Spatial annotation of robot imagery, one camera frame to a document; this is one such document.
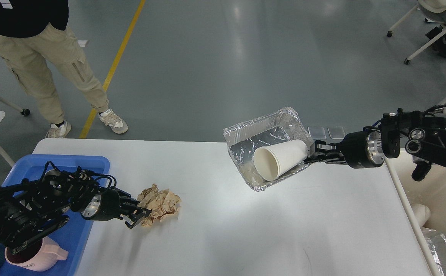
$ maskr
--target mug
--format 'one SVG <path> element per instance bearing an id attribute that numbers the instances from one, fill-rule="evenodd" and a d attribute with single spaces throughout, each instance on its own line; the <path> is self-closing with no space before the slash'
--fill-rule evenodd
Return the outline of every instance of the mug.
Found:
<path id="1" fill-rule="evenodd" d="M 66 260 L 67 257 L 68 251 L 60 248 L 58 243 L 48 237 L 44 237 L 17 254 L 13 254 L 10 248 L 5 249 L 5 259 L 9 264 L 33 271 L 48 270 L 58 260 Z"/>

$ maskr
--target paper cup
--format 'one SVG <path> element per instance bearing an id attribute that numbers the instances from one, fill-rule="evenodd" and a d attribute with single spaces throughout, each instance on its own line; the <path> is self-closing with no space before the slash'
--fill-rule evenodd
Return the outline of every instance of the paper cup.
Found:
<path id="1" fill-rule="evenodd" d="M 427 206 L 422 204 L 412 204 L 412 211 L 414 212 L 419 227 L 423 227 L 431 216 L 431 210 L 429 210 Z"/>
<path id="2" fill-rule="evenodd" d="M 5 249 L 5 259 L 9 264 L 33 271 L 45 271 L 53 267 L 58 260 L 66 260 L 68 251 L 48 237 L 33 244 L 25 250 L 12 254 L 10 248 Z"/>
<path id="3" fill-rule="evenodd" d="M 307 144 L 302 140 L 291 140 L 256 149 L 253 162 L 262 178 L 273 181 L 307 157 Z"/>

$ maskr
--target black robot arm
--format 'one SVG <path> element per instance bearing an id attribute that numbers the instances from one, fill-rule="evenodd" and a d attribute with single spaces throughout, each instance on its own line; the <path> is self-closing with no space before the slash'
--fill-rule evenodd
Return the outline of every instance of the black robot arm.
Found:
<path id="1" fill-rule="evenodd" d="M 99 184 L 107 179 L 107 187 Z M 60 171 L 51 161 L 38 180 L 0 187 L 0 243 L 18 253 L 63 227 L 65 213 L 80 212 L 85 220 L 126 220 L 135 227 L 151 212 L 138 207 L 130 194 L 116 187 L 116 179 L 78 167 Z"/>
<path id="2" fill-rule="evenodd" d="M 317 140 L 305 163 L 324 161 L 329 164 L 348 164 L 353 168 L 381 166 L 385 158 L 400 154 L 400 138 L 406 137 L 405 150 L 412 154 L 416 169 L 412 178 L 424 179 L 431 164 L 446 167 L 446 105 L 432 107 L 425 112 L 385 113 L 378 126 L 364 127 L 363 131 L 347 134 L 340 143 L 326 144 Z"/>

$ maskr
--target foil container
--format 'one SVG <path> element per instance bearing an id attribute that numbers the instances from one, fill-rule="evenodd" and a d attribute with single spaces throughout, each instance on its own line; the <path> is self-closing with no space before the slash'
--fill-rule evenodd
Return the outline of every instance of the foil container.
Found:
<path id="1" fill-rule="evenodd" d="M 443 232 L 429 228 L 422 228 L 421 230 L 439 273 L 442 276 L 446 276 L 446 235 Z"/>
<path id="2" fill-rule="evenodd" d="M 298 113 L 292 108 L 281 108 L 269 115 L 225 128 L 223 136 L 228 145 L 228 154 L 237 170 L 247 185 L 256 192 L 263 191 L 310 166 L 301 162 L 278 179 L 267 181 L 259 175 L 253 163 L 255 150 L 262 146 L 299 139 L 311 147 L 313 140 L 303 127 Z"/>

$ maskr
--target crumpled brown paper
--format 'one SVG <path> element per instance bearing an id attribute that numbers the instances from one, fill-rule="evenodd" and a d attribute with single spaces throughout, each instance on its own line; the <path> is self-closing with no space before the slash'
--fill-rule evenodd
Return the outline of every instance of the crumpled brown paper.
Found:
<path id="1" fill-rule="evenodd" d="M 140 225 L 149 227 L 155 220 L 160 222 L 169 215 L 175 215 L 179 212 L 181 203 L 180 197 L 167 190 L 158 191 L 157 185 L 153 184 L 148 189 L 144 189 L 138 195 L 139 207 L 151 210 L 148 217 L 144 218 Z"/>

